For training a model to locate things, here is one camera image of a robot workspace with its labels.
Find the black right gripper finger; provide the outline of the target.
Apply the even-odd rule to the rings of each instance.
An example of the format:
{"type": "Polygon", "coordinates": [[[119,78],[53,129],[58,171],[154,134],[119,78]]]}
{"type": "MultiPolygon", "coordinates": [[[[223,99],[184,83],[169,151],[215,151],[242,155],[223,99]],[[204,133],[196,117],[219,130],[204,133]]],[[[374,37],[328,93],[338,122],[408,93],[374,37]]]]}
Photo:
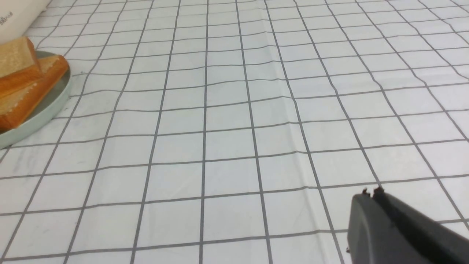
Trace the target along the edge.
{"type": "Polygon", "coordinates": [[[469,241],[382,187],[351,200],[347,252],[354,264],[467,264],[469,241]]]}

